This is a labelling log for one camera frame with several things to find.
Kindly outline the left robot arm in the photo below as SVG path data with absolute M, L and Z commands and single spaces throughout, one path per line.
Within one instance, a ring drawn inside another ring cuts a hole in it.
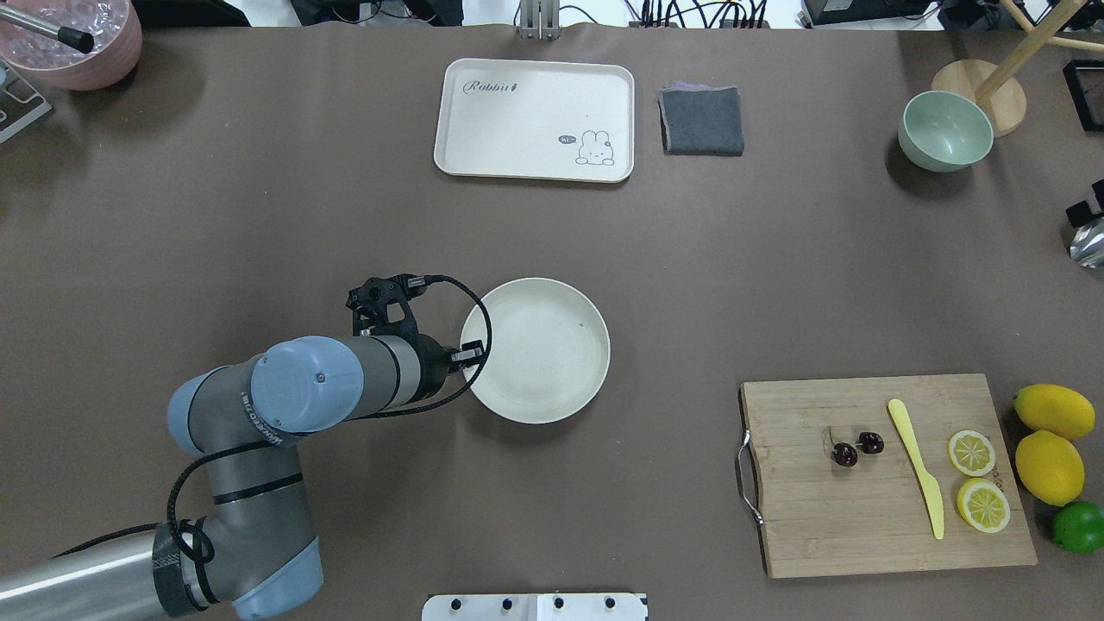
M 168 428 L 194 456 L 161 522 L 91 539 L 3 576 L 4 620 L 178 620 L 229 602 L 243 620 L 280 615 L 323 585 L 298 445 L 343 422 L 444 406 L 450 373 L 481 373 L 486 334 L 446 348 L 410 302 L 457 278 L 399 274 L 348 292 L 350 337 L 304 336 L 182 385 Z

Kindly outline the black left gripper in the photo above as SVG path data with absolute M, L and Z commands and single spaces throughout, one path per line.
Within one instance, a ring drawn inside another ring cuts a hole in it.
M 362 286 L 348 291 L 346 307 L 351 310 L 355 336 L 397 336 L 417 339 L 417 319 L 410 299 L 420 298 L 429 288 L 429 276 L 399 274 L 391 278 L 367 278 Z M 473 367 L 486 360 L 482 341 L 461 343 L 448 350 L 452 367 Z

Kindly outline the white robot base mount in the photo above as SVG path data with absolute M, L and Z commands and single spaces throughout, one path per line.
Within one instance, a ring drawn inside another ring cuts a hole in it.
M 422 620 L 648 620 L 638 593 L 490 593 L 431 596 Z

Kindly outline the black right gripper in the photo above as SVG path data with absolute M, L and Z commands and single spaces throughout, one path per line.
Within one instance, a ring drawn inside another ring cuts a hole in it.
M 1083 227 L 1089 227 L 1094 223 L 1097 223 L 1097 221 L 1103 219 L 1104 180 L 1100 179 L 1098 181 L 1093 182 L 1092 190 L 1097 207 L 1093 208 L 1091 204 L 1089 204 L 1087 200 L 1082 200 L 1080 202 L 1076 202 L 1076 204 L 1068 207 L 1065 209 L 1065 215 L 1069 227 L 1072 227 L 1073 229 L 1080 229 Z

